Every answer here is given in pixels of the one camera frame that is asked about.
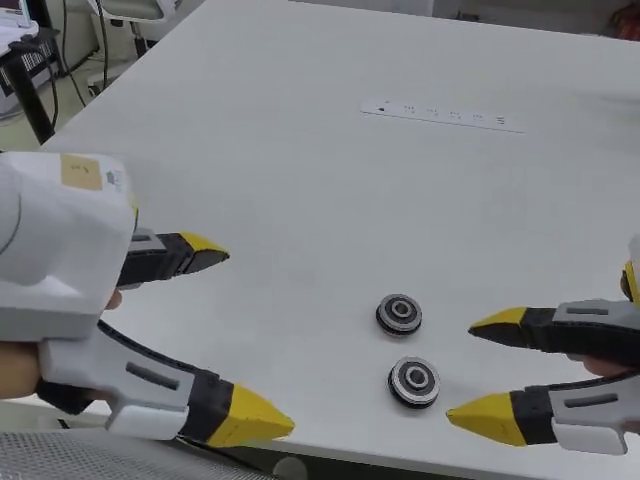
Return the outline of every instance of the ball bearing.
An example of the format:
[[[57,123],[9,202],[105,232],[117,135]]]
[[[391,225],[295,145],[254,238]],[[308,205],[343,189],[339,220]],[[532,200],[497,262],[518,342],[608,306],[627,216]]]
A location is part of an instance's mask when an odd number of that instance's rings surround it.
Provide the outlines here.
[[[403,405],[422,409],[436,401],[440,378],[433,365],[418,357],[404,357],[389,372],[389,390]]]
[[[402,294],[387,295],[376,310],[380,327],[393,336],[407,336],[422,324],[420,305],[411,297]]]

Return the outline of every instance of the yellow fingertip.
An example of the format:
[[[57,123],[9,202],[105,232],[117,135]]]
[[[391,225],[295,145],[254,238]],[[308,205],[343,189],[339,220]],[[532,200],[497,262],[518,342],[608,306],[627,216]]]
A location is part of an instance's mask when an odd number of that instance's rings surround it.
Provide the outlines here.
[[[193,248],[195,252],[214,250],[216,252],[222,252],[229,255],[229,252],[225,248],[222,248],[220,245],[216,245],[215,243],[210,242],[208,239],[200,235],[190,232],[180,232],[180,235],[186,240],[186,242],[191,246],[191,248]]]
[[[633,271],[633,264],[627,262],[624,265],[624,271],[627,274],[627,280],[629,281],[629,290],[631,290],[631,298],[636,305],[640,303],[640,295],[638,295],[638,284],[636,283],[636,274]]]
[[[500,443],[524,447],[527,442],[516,423],[509,393],[478,398],[447,412],[456,427]]]
[[[272,440],[289,435],[293,421],[271,402],[240,385],[234,385],[229,415],[207,444],[211,447],[233,447],[259,440]]]
[[[499,323],[510,323],[519,325],[520,320],[524,316],[524,313],[527,311],[527,307],[516,307],[510,308],[508,310],[503,310],[502,312],[496,313],[495,315],[491,315],[490,317],[485,318],[484,320],[480,320],[479,322],[471,325],[471,328],[479,328],[486,327],[488,325],[495,325]]]

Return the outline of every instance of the chair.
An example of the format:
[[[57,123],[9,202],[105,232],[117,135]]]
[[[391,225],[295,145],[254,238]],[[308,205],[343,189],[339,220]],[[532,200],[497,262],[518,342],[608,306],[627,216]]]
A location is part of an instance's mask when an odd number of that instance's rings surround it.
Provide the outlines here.
[[[104,19],[114,26],[131,25],[134,37],[137,57],[140,58],[147,50],[147,42],[140,33],[139,24],[164,23],[176,14],[182,0],[67,0],[70,11],[94,13],[100,16],[98,1],[102,7]],[[110,82],[119,77],[135,60],[120,62],[111,66],[107,71],[107,81]],[[96,96],[104,85],[102,73],[91,75],[87,78],[89,92]]]

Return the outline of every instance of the metal stand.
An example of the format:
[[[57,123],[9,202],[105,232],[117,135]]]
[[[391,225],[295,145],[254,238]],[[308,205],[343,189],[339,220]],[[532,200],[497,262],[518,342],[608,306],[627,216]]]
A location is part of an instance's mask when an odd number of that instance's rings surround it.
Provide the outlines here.
[[[22,60],[23,54],[23,52],[10,51],[2,58],[2,67],[38,142],[43,144],[53,136],[55,131]]]
[[[131,22],[131,32],[133,33],[133,43],[136,46],[136,54],[138,58],[142,58],[142,56],[147,53],[147,41],[142,36],[142,32],[140,32],[140,25],[135,22]]]

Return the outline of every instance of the floor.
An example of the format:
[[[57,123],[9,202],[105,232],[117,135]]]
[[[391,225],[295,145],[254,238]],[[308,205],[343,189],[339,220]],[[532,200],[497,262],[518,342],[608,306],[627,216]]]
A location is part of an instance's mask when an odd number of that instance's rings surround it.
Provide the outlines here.
[[[91,66],[78,70],[74,77],[81,89],[81,94],[88,103],[91,100],[88,89],[86,87],[86,77],[93,73]],[[67,77],[57,81],[58,98],[60,111],[58,124],[56,129],[60,129],[64,124],[76,115],[81,109],[82,104],[78,100],[77,94],[73,88],[71,80]],[[40,98],[43,101],[45,109],[50,114],[53,112],[53,100],[50,87],[44,87],[40,91]],[[37,150],[38,141],[34,136],[29,123],[24,115],[16,116],[5,122],[0,121],[0,150]],[[36,426],[33,418],[19,417],[14,412],[8,415],[0,404],[0,429],[31,429]],[[278,452],[260,450],[255,448],[236,448],[230,449],[229,454],[234,455],[246,462],[259,467],[264,471],[271,472],[275,464],[281,460],[284,455]],[[375,467],[372,465],[342,462],[337,460],[328,460],[313,457],[299,457],[305,463],[310,480],[332,478],[342,475],[342,478],[350,480],[437,480],[443,479],[435,475],[420,474],[415,472],[399,471],[389,468]]]
[[[91,100],[91,97],[89,96],[89,90],[86,88],[86,78],[94,72],[95,68],[92,69],[91,65],[89,65],[79,69],[74,74],[74,78],[80,87],[80,93],[87,103]],[[56,130],[59,130],[83,107],[69,77],[58,79],[56,87],[60,104]],[[40,89],[40,98],[47,113],[49,113],[49,118],[51,118],[53,114],[53,95],[50,86]],[[0,150],[24,151],[37,150],[38,148],[38,141],[23,114],[6,121],[0,120]]]

